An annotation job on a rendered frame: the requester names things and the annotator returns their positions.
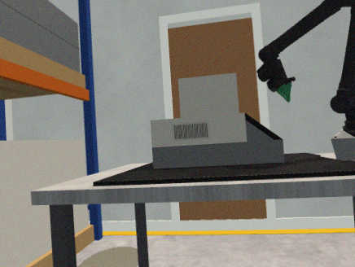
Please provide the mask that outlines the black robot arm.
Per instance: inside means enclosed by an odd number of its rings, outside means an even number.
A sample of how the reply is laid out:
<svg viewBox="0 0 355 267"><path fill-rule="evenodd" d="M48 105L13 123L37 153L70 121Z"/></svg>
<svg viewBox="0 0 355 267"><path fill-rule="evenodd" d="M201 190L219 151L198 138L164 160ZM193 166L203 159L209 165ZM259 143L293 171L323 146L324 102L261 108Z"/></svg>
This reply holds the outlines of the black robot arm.
<svg viewBox="0 0 355 267"><path fill-rule="evenodd" d="M268 81L269 88L274 81L271 73L276 70L281 71L283 68L281 59L277 59L280 52L334 15L341 7L351 7L351 18L343 71L336 96L331 99L331 108L334 112L345 114L346 127L343 126L343 130L355 137L355 0L324 0L303 19L259 51L258 56L264 64L256 72L261 81Z"/></svg>

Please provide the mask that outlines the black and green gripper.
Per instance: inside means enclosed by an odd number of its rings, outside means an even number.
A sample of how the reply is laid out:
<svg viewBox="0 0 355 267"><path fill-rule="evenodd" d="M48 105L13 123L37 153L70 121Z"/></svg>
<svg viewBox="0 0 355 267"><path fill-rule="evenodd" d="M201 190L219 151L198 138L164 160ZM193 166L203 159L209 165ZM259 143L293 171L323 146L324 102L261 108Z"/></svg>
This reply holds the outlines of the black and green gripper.
<svg viewBox="0 0 355 267"><path fill-rule="evenodd" d="M291 101L291 82L295 80L295 77L287 78L287 75L283 68L281 69L281 71L276 70L275 73L273 72L272 74L275 81L270 86L270 89L274 89L274 87L277 88L277 93L283 96L289 103Z"/></svg>

